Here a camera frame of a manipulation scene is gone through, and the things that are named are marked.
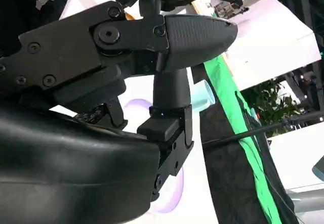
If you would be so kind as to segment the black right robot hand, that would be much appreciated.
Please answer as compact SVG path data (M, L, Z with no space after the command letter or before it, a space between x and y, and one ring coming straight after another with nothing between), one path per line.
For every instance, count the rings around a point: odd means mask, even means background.
M1 223L122 223L144 214L190 151L187 68L237 25L128 20L109 1L20 35L1 58Z

